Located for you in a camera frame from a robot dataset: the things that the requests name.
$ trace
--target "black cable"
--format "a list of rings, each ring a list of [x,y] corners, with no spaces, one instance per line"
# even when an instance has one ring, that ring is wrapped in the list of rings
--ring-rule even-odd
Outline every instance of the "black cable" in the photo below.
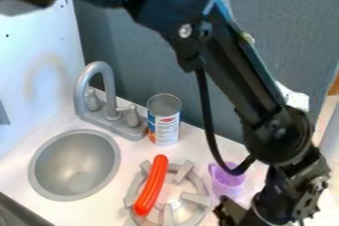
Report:
[[[203,121],[205,125],[206,139],[207,139],[208,147],[212,153],[212,156],[214,160],[216,161],[216,163],[219,166],[221,166],[227,173],[232,174],[232,175],[241,175],[250,167],[250,165],[256,159],[253,156],[249,155],[235,169],[229,169],[225,165],[223,159],[221,158],[221,155],[218,150],[217,142],[215,140],[215,132],[214,132],[214,127],[213,127],[212,112],[210,108],[208,85],[207,85],[205,71],[203,69],[198,69],[196,71],[196,78],[198,81],[199,91],[200,91],[202,116],[203,116]]]

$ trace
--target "faucet knob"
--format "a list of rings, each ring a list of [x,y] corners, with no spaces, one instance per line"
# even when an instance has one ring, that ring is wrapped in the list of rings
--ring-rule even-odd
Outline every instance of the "faucet knob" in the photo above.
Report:
[[[89,111],[98,111],[102,107],[101,102],[95,94],[95,90],[93,88],[87,89],[85,94],[85,105]]]
[[[131,104],[127,113],[127,125],[129,127],[139,127],[141,124],[140,115],[137,110],[137,105]]]

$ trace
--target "gray panel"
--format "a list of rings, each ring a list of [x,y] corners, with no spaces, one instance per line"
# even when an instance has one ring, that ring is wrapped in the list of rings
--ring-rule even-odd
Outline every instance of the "gray panel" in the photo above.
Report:
[[[231,3],[236,20],[256,38],[274,77],[310,95],[309,115],[315,122],[338,66],[338,0]],[[179,68],[165,41],[134,24],[124,10],[102,11],[81,2],[75,2],[75,9],[86,60],[111,64],[119,96],[146,105],[157,93],[172,93],[182,100],[183,120],[201,126],[195,77]],[[217,133],[241,141],[233,108],[213,83],[210,88]]]

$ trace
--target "silver burner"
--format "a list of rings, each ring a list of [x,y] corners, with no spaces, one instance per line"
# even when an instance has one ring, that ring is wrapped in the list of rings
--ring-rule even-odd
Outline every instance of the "silver burner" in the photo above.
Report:
[[[202,179],[193,172],[194,164],[186,161],[182,166],[169,165],[168,174],[158,201],[147,217],[134,213],[132,206],[142,192],[151,163],[144,161],[142,169],[132,182],[126,197],[125,207],[137,225],[148,226],[194,226],[203,219],[211,198]]]

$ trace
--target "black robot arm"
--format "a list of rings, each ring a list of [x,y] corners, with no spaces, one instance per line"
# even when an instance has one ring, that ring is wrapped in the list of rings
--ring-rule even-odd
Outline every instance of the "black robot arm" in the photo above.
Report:
[[[53,2],[24,1],[40,7]],[[240,219],[233,218],[238,213],[232,210],[231,200],[222,198],[215,209],[220,225],[302,223],[319,210],[317,202],[327,187],[329,168],[311,143],[313,130],[308,118],[285,105],[253,47],[253,39],[237,27],[223,0],[85,1],[126,8],[137,23],[170,43],[185,71],[196,72],[208,145],[225,171],[241,174],[255,160],[270,166],[266,186],[254,198],[252,208],[240,213]],[[250,155],[236,169],[228,169],[218,152],[205,72],[233,103],[243,126]]]

